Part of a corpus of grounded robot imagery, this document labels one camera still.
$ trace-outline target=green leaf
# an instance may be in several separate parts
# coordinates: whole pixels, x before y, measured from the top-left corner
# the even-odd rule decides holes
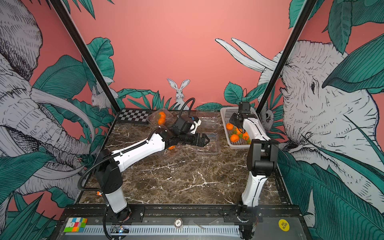
[[[272,138],[272,139],[284,139],[284,137],[278,133],[269,133],[267,132],[266,133],[268,137]]]
[[[100,127],[100,126],[108,127],[108,125],[103,123],[103,118],[94,112],[95,109],[99,109],[98,107],[93,107],[92,105],[90,105],[84,101],[80,102],[77,99],[67,99],[67,101],[72,103],[76,107],[78,107],[81,111],[83,111],[91,120],[93,127]],[[62,114],[64,116],[65,119],[68,119],[71,122],[79,122],[80,125],[84,126],[83,124],[85,124],[85,122],[75,113],[73,113],[67,109],[63,109],[63,108],[56,107],[56,106],[54,106],[54,107],[56,108],[57,112],[59,112],[60,114]]]
[[[351,93],[360,89],[384,87],[384,34],[348,55],[327,77],[327,85]]]
[[[168,107],[169,107],[169,103],[170,103],[170,100],[171,100],[171,99],[172,99],[172,98],[169,98],[168,101],[166,102],[166,104],[165,104],[165,106],[164,106],[165,109],[168,109]]]
[[[64,121],[64,116],[57,112],[56,108],[54,108],[51,104],[44,104],[47,110],[53,115],[53,117],[62,124]]]
[[[95,18],[95,12],[93,10],[92,0],[79,0],[79,2],[92,15],[92,17]]]
[[[155,108],[156,110],[158,110],[159,103],[160,103],[160,94],[159,94],[159,91],[157,91],[152,99],[152,110],[154,110]]]
[[[270,109],[272,109],[274,106],[276,106],[276,104],[280,101],[280,98],[281,98],[282,95],[283,95],[283,94],[280,93],[280,94],[277,96],[277,98],[273,101],[272,106],[271,106]]]
[[[91,0],[79,0],[79,1],[83,6],[84,6],[83,2],[90,2],[90,5],[92,7]],[[110,57],[113,55],[113,47],[111,45],[111,41],[108,38],[94,38],[90,42],[90,44],[87,44],[87,47],[91,55],[95,59],[95,62],[99,67],[102,75],[113,79],[113,76],[115,74],[115,67],[113,65],[112,59],[110,59]],[[90,90],[92,90],[93,87],[96,87],[96,78],[93,75],[88,64],[85,62],[84,58],[83,58],[83,66],[84,66],[84,70],[88,80],[89,88]]]
[[[91,149],[89,150],[89,152],[93,152],[98,146],[102,146],[102,144],[104,143],[104,140],[105,140],[105,136],[103,135],[96,136],[91,144]]]
[[[67,205],[73,204],[74,200],[69,198],[61,189],[52,187],[48,189],[52,193],[51,200],[57,203],[58,207],[65,208]]]
[[[273,103],[274,96],[275,96],[275,86],[273,86],[271,94],[270,94],[270,98],[269,98],[269,106],[270,107],[269,107],[269,109],[272,108],[272,103]]]
[[[11,239],[20,229],[23,229],[24,226],[28,226],[32,220],[33,215],[36,212],[37,206],[43,196],[41,195],[30,205],[28,205],[23,211],[21,211],[13,220],[8,224],[8,226],[2,231],[0,235],[0,240],[9,240]]]
[[[284,123],[283,122],[274,122],[272,127],[279,127],[279,126],[283,126]]]
[[[365,1],[352,3],[352,25],[358,26],[367,22],[384,23],[384,1],[378,1],[372,7],[366,7]]]
[[[141,96],[143,97],[144,103],[147,106],[147,108],[151,109],[151,104],[149,103],[147,97],[142,92],[140,92],[140,93],[141,93]]]
[[[13,197],[15,199],[16,207],[17,207],[17,210],[19,212],[21,212],[22,210],[24,210],[28,206],[28,204],[25,202],[23,196],[21,196],[20,194],[14,192]]]
[[[11,192],[23,185],[46,162],[53,159],[53,156],[43,152],[31,152],[17,157],[0,157],[0,202],[4,202]]]
[[[121,91],[118,91],[118,96],[119,96],[119,98],[125,98],[127,95],[129,95],[133,98],[141,98],[142,93],[144,95],[148,95],[148,94],[155,95],[155,92],[153,92],[151,90],[139,90],[139,89],[125,88]]]
[[[337,173],[335,173],[334,170],[332,170],[331,166],[328,165],[327,171],[329,173],[331,173],[332,175],[334,175],[335,177],[337,177],[338,179],[340,179],[340,181],[341,181],[341,178],[339,177],[339,175]]]
[[[72,1],[76,4],[77,8],[81,11],[81,9],[79,7],[79,3],[77,3],[77,0],[72,0]]]
[[[384,216],[337,177],[316,164],[296,161],[283,151],[278,153],[278,166],[293,204],[299,205],[302,212],[307,212],[313,190],[316,233],[320,238],[383,238]]]
[[[63,0],[63,3],[65,4],[65,7],[67,8],[68,12],[71,13],[71,8],[70,8],[70,5],[68,3],[68,0]]]
[[[369,7],[369,6],[374,5],[377,1],[378,1],[378,0],[364,0],[364,5],[365,5],[366,7]]]
[[[73,98],[87,83],[80,61],[64,55],[40,75],[33,87],[59,98]]]
[[[200,106],[196,107],[196,110],[203,111],[203,112],[214,112],[219,111],[221,108],[229,107],[229,106],[223,106],[220,103],[204,103]]]
[[[238,100],[243,96],[243,90],[239,85],[228,83],[224,90],[224,98],[227,102],[237,104]]]
[[[274,112],[283,111],[283,105],[279,105],[279,106],[275,107],[274,109],[272,109],[272,111],[274,111]]]
[[[352,3],[333,2],[328,19],[328,34],[340,53],[345,52],[352,30]]]
[[[131,103],[133,103],[134,105],[136,105],[137,107],[139,107],[141,109],[148,109],[146,106],[142,105],[141,103],[136,102],[135,100],[132,100],[129,98],[127,98],[127,99],[128,99],[128,101],[130,101]]]
[[[311,143],[313,146],[315,146],[318,150],[321,152],[334,157],[343,163],[347,164],[363,176],[365,176],[368,180],[370,180],[382,193],[384,193],[384,172],[380,171],[379,169],[363,163],[359,160],[356,160],[352,157],[348,157],[347,155],[338,153],[338,152],[333,152],[333,151],[328,151],[326,149],[323,149],[321,147],[318,147]]]
[[[375,150],[375,153],[378,155],[379,159],[381,160],[382,163],[384,163],[384,154],[383,152],[376,146],[376,144],[359,128],[352,120],[350,120],[346,115],[344,115],[355,127],[361,132],[361,134],[365,137],[365,139],[369,142],[373,150]]]
[[[279,132],[279,133],[285,134],[282,130],[275,127],[271,128],[271,132]]]
[[[256,98],[258,98],[260,95],[262,95],[265,92],[267,85],[268,85],[268,83],[263,83],[263,84],[260,84],[259,86],[255,87],[254,89],[252,89],[252,91],[250,91],[246,95],[246,97],[250,97],[250,99],[248,101],[251,102],[251,101],[255,100]]]

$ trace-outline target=rabbit ear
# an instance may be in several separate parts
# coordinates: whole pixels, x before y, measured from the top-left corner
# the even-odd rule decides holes
[[[178,90],[179,88],[177,87],[177,84],[172,80],[172,79],[169,79],[167,78],[168,82],[169,82],[169,85],[173,88],[173,89],[176,89]]]
[[[189,82],[190,82],[189,79],[184,80],[183,83],[182,83],[181,86],[180,86],[180,89],[185,88],[185,87],[189,84]]]
[[[96,88],[95,88],[95,86],[92,87],[92,94],[96,95]]]

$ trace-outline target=rabbit illustration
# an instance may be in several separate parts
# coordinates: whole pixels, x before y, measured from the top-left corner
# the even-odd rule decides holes
[[[107,83],[107,85],[113,83],[114,81],[106,76],[104,77],[104,81]],[[111,91],[114,98],[118,98],[118,94],[116,91],[114,91],[112,88],[108,86],[109,90]],[[100,109],[102,108],[111,108],[111,102],[108,100],[107,95],[105,95],[103,89],[101,88],[101,85],[96,82],[96,88],[95,86],[92,87],[92,106],[97,106]]]
[[[177,108],[175,108],[175,110],[180,110],[180,108],[183,106],[183,104],[185,103],[184,102],[184,94],[183,94],[183,88],[185,88],[190,80],[187,79],[187,80],[184,80],[182,83],[181,83],[181,86],[180,88],[177,87],[177,84],[172,80],[172,79],[169,79],[167,78],[168,82],[169,82],[169,85],[176,90],[176,105],[179,105]],[[185,106],[184,110],[189,110],[189,107],[188,106]]]

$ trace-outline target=orange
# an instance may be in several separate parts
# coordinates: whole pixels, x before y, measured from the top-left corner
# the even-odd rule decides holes
[[[241,134],[241,130],[242,129],[235,128],[234,131],[233,131],[233,134],[239,135],[239,134]]]
[[[163,124],[165,121],[166,121],[165,118],[160,118],[160,119],[157,121],[157,123],[158,123],[159,125],[161,125],[161,124]]]
[[[237,142],[240,139],[240,137],[237,134],[234,134],[231,136],[230,139],[231,139],[231,142]]]
[[[160,116],[160,118],[165,118],[166,114],[164,112],[159,112],[159,116]]]
[[[243,133],[243,139],[244,140],[248,140],[249,139],[249,135],[247,132]]]
[[[226,124],[226,128],[227,128],[228,130],[233,130],[233,124],[227,123],[227,124]]]

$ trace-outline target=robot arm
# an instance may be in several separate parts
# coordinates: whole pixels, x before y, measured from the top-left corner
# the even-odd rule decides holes
[[[246,206],[255,207],[265,181],[277,168],[278,142],[267,136],[259,118],[251,114],[248,102],[239,104],[238,113],[233,113],[229,122],[247,131],[252,140],[247,156],[249,177],[242,201]]]

